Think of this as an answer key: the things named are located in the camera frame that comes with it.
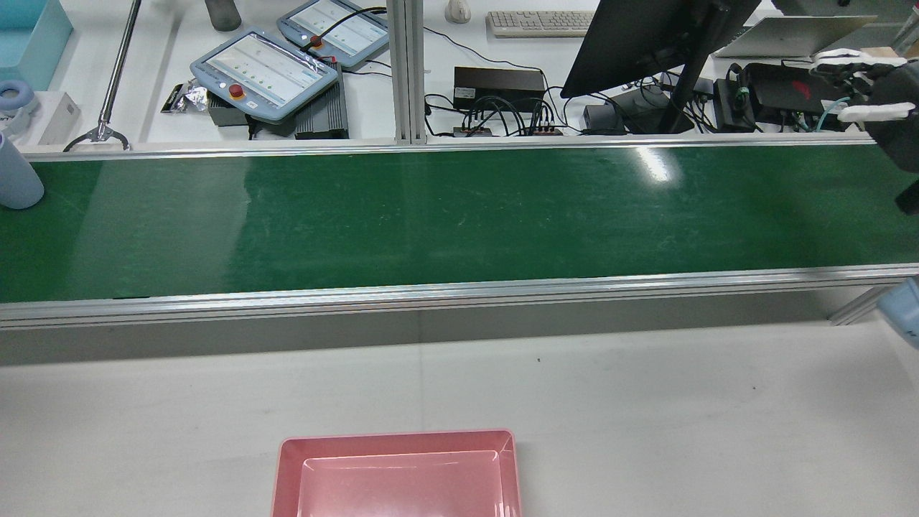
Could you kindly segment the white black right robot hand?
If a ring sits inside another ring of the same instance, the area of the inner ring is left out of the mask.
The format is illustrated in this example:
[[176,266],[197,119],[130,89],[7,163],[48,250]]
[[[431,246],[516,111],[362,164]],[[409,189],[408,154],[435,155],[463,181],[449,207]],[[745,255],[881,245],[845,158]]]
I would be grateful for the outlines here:
[[866,50],[827,50],[813,56],[810,73],[843,92],[827,113],[856,124],[902,170],[918,170],[918,62]]

